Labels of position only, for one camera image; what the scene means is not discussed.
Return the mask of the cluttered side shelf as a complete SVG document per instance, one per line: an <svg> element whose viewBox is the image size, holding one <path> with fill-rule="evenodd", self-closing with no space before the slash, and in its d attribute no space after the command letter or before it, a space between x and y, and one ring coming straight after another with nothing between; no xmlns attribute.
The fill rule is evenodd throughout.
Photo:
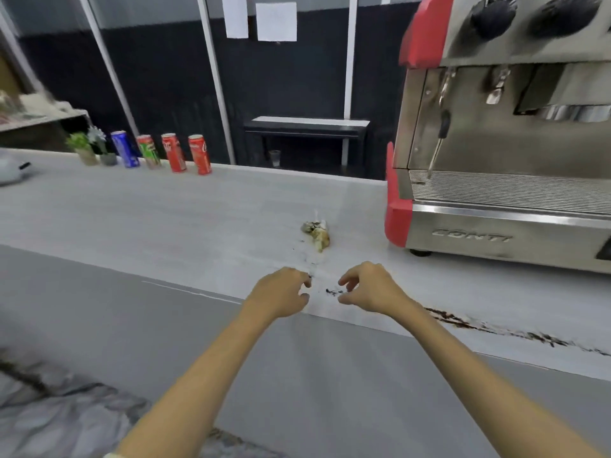
<svg viewBox="0 0 611 458"><path fill-rule="evenodd" d="M69 152L66 140L87 132L88 111L46 93L12 96L0 90L0 148Z"/></svg>

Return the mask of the person's left hand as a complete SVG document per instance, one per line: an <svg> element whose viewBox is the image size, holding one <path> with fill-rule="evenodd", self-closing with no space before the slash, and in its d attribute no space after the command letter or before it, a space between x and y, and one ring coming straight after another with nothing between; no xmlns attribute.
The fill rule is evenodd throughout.
<svg viewBox="0 0 611 458"><path fill-rule="evenodd" d="M241 315L271 324L276 319L300 313L309 302L312 279L307 272L283 267L261 278L242 303Z"/></svg>

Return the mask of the blue drink can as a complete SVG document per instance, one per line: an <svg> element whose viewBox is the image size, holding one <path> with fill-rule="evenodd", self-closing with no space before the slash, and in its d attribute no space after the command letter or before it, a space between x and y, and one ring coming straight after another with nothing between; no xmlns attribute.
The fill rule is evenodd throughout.
<svg viewBox="0 0 611 458"><path fill-rule="evenodd" d="M110 133L112 142L126 169L140 167L138 156L134 153L128 135L125 130L117 130Z"/></svg>

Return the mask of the spilled coffee grounds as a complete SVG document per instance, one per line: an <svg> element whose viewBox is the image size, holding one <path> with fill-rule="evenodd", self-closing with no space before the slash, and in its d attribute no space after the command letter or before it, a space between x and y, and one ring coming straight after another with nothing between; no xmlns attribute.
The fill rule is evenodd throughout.
<svg viewBox="0 0 611 458"><path fill-rule="evenodd" d="M345 290L338 286L317 289L317 310L312 313L369 329L409 335L390 317L342 305L337 298L344 293ZM600 326L592 317L581 323L560 314L532 313L529 308L502 309L500 315L493 315L493 308L488 307L487 300L461 302L455 300L454 295L450 300L443 300L440 294L425 295L420 302L437 322L474 351L500 356L501 351L506 351L500 348L500 338L504 337L554 349L600 355L611 360L611 323Z"/></svg>

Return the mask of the person's left forearm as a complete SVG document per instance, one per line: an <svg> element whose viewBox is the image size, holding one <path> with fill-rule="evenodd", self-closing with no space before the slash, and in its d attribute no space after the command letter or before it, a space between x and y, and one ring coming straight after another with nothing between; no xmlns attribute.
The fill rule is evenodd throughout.
<svg viewBox="0 0 611 458"><path fill-rule="evenodd" d="M120 442L117 458L197 458L241 366L277 317L272 308L243 305Z"/></svg>

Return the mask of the person's right hand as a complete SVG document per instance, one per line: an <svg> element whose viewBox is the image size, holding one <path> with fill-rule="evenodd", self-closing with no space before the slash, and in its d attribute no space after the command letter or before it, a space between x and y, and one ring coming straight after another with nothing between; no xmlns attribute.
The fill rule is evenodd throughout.
<svg viewBox="0 0 611 458"><path fill-rule="evenodd" d="M354 267L362 267L357 287L361 305L354 306L366 312L394 316L399 308L414 303L381 264L365 261Z"/></svg>

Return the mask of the black bench with white top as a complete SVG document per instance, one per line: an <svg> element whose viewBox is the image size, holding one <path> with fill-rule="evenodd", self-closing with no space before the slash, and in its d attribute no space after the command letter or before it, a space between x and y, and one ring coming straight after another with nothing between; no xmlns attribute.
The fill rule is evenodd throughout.
<svg viewBox="0 0 611 458"><path fill-rule="evenodd" d="M270 163L268 139L271 137L340 140L340 173L366 178L365 144L369 126L369 120L258 116L246 120L243 129L260 137L264 159Z"/></svg>

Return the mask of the white paper sheet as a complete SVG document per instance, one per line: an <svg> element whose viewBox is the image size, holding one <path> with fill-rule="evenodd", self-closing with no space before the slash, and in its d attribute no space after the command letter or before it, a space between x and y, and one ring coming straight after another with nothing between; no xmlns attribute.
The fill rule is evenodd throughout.
<svg viewBox="0 0 611 458"><path fill-rule="evenodd" d="M256 3L256 34L262 42L297 41L297 3Z"/></svg>
<svg viewBox="0 0 611 458"><path fill-rule="evenodd" d="M226 37L247 39L249 37L248 0L221 0Z"/></svg>

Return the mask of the crumpled dirty paper scrap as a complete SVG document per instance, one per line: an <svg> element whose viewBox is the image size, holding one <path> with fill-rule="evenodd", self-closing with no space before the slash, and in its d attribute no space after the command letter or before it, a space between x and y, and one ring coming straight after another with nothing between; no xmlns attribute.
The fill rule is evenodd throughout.
<svg viewBox="0 0 611 458"><path fill-rule="evenodd" d="M322 253L327 247L330 246L331 239L325 220L304 222L301 225L301 231L312 238L313 244L318 253Z"/></svg>

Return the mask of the red and steel espresso machine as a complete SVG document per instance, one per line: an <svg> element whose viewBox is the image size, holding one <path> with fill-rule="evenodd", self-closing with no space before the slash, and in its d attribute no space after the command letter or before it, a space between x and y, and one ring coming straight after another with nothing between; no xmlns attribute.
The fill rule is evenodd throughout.
<svg viewBox="0 0 611 458"><path fill-rule="evenodd" d="M611 274L611 0L422 0L398 62L391 244Z"/></svg>

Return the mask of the small pale potted plant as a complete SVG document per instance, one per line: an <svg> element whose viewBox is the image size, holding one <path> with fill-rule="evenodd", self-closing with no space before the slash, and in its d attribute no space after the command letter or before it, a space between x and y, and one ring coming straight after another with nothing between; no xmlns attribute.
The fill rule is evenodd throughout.
<svg viewBox="0 0 611 458"><path fill-rule="evenodd" d="M88 142L99 152L102 165L113 167L118 164L117 155L108 149L106 134L100 128L93 125L88 127Z"/></svg>

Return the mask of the small green potted plant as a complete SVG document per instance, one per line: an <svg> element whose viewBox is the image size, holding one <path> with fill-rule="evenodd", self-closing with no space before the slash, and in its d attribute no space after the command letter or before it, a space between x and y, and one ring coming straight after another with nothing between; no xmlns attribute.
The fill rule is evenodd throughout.
<svg viewBox="0 0 611 458"><path fill-rule="evenodd" d="M66 138L66 145L80 158L85 166L98 165L98 159L88 140L88 136L83 132L71 133Z"/></svg>

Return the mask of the green and red drink can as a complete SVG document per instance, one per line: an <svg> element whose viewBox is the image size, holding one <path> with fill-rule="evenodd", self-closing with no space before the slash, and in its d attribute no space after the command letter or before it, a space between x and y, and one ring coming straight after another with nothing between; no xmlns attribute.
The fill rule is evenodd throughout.
<svg viewBox="0 0 611 458"><path fill-rule="evenodd" d="M149 169L158 169L161 167L161 159L157 152L157 147L151 135L139 135L136 137L136 142L142 157Z"/></svg>

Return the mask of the person's right forearm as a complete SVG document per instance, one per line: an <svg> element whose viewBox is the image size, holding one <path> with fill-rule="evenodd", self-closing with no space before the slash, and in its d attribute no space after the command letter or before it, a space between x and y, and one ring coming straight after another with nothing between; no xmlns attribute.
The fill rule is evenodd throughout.
<svg viewBox="0 0 611 458"><path fill-rule="evenodd" d="M605 458L558 417L493 371L409 298L378 312L418 341L501 458Z"/></svg>

